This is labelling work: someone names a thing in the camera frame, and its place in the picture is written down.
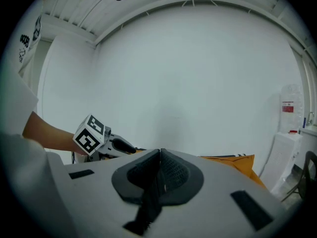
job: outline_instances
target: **curved white surface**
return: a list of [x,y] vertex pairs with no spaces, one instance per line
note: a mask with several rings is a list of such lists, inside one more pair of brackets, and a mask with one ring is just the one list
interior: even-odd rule
[[281,87],[302,84],[276,27],[224,7],[172,8],[132,22],[101,44],[96,66],[75,61],[86,51],[72,49],[78,71],[51,57],[58,63],[45,79],[46,121],[74,132],[92,112],[137,147],[255,154],[257,174],[277,132]]

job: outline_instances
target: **person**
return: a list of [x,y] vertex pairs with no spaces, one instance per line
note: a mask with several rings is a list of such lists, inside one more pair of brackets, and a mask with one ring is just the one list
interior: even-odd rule
[[55,128],[33,110],[31,92],[33,57],[41,37],[43,0],[35,0],[21,18],[1,59],[0,131],[33,139],[44,148],[86,153],[73,141],[73,133]]

